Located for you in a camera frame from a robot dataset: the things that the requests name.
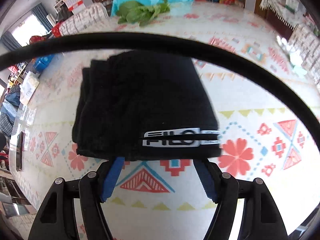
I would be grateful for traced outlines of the black pants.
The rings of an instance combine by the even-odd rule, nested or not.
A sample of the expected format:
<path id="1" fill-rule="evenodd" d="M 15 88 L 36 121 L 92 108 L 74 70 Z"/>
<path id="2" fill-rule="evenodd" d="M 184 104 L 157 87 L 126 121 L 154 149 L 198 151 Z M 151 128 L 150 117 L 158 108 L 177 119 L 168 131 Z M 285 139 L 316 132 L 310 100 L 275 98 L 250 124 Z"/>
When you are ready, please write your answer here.
<path id="1" fill-rule="evenodd" d="M 78 155 L 215 158 L 219 124 L 189 57 L 132 50 L 82 70 L 72 129 Z"/>

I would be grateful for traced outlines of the black smartphone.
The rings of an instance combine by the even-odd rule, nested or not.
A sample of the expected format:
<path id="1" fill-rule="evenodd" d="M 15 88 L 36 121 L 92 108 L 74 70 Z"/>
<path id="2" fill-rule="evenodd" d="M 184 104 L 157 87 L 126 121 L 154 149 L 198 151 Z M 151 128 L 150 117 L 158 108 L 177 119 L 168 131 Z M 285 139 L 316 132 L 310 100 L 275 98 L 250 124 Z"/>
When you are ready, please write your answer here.
<path id="1" fill-rule="evenodd" d="M 16 171 L 22 169 L 22 153 L 24 147 L 24 132 L 21 131 L 17 136 L 17 147 L 16 147 Z"/>

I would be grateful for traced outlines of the white work glove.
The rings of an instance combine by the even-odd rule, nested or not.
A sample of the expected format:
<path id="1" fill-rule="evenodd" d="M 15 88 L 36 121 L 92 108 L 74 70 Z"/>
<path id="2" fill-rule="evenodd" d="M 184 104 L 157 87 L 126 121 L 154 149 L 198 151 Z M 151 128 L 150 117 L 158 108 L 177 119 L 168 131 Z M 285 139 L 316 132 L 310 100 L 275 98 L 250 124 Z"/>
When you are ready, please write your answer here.
<path id="1" fill-rule="evenodd" d="M 293 45 L 289 45 L 287 39 L 281 37 L 279 35 L 276 36 L 277 44 L 280 46 L 284 54 L 287 56 L 289 61 L 294 64 L 294 60 L 296 57 L 296 49 Z"/>

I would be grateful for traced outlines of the blue tissue pack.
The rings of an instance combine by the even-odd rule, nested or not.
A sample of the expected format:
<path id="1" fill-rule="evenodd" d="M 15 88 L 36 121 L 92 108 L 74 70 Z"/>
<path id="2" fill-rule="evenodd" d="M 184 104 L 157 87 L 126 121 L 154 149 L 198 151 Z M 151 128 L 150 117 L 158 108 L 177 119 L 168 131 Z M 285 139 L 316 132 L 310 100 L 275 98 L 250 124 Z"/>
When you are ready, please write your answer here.
<path id="1" fill-rule="evenodd" d="M 34 62 L 35 70 L 39 73 L 44 71 L 49 66 L 54 56 L 54 54 L 50 54 L 36 58 Z"/>

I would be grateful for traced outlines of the blue clothes pile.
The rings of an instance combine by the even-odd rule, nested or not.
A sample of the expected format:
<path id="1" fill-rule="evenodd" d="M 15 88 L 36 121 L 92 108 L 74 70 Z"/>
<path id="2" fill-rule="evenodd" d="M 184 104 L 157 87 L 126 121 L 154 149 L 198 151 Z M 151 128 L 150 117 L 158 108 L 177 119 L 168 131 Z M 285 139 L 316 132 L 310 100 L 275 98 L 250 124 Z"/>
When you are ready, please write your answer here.
<path id="1" fill-rule="evenodd" d="M 20 106 L 20 85 L 13 85 L 6 93 L 1 104 L 1 132 L 11 138 L 12 129 Z"/>

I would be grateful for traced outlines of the white face tissue box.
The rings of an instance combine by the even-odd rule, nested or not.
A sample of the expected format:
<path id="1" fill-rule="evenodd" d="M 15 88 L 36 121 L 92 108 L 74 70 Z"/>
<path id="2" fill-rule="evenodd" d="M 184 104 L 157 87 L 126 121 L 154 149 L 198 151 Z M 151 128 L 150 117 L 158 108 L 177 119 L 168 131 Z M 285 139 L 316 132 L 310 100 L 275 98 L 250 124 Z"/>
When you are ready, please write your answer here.
<path id="1" fill-rule="evenodd" d="M 39 86 L 40 81 L 36 74 L 28 72 L 25 76 L 23 83 L 20 85 L 20 103 L 26 106 L 35 90 Z"/>

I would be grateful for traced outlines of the green leafy vegetable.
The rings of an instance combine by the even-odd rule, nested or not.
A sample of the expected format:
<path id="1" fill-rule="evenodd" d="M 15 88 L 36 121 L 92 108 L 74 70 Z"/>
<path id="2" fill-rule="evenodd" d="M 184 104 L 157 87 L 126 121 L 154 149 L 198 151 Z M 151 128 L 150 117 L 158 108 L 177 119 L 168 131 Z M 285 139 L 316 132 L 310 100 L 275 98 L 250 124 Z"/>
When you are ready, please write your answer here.
<path id="1" fill-rule="evenodd" d="M 134 0 L 121 3 L 116 12 L 116 15 L 119 17 L 118 24 L 138 23 L 140 27 L 148 25 L 160 14 L 170 11 L 168 0 L 161 1 L 162 3 L 154 5 L 144 5 Z"/>

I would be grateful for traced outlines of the side table with lace cloth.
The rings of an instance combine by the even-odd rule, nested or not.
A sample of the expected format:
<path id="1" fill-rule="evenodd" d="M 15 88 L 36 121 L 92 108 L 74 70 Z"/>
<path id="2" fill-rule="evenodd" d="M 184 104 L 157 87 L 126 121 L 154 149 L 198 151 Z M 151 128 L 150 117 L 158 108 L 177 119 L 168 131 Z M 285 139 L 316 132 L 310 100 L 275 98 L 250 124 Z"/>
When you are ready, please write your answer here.
<path id="1" fill-rule="evenodd" d="M 316 36 L 319 29 L 300 0 L 262 0 L 259 8 L 266 10 L 266 20 L 287 40 L 299 25 L 306 25 Z"/>

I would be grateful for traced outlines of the white grey patterned chair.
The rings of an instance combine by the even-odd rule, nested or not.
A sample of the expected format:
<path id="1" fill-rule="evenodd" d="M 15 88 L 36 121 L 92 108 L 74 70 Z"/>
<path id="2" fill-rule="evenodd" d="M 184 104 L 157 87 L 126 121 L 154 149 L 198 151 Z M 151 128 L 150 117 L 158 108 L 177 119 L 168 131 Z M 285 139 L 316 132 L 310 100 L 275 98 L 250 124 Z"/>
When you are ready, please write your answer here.
<path id="1" fill-rule="evenodd" d="M 93 3 L 63 21 L 59 26 L 59 32 L 61 36 L 74 35 L 104 19 L 108 19 L 106 8 L 102 3 Z"/>

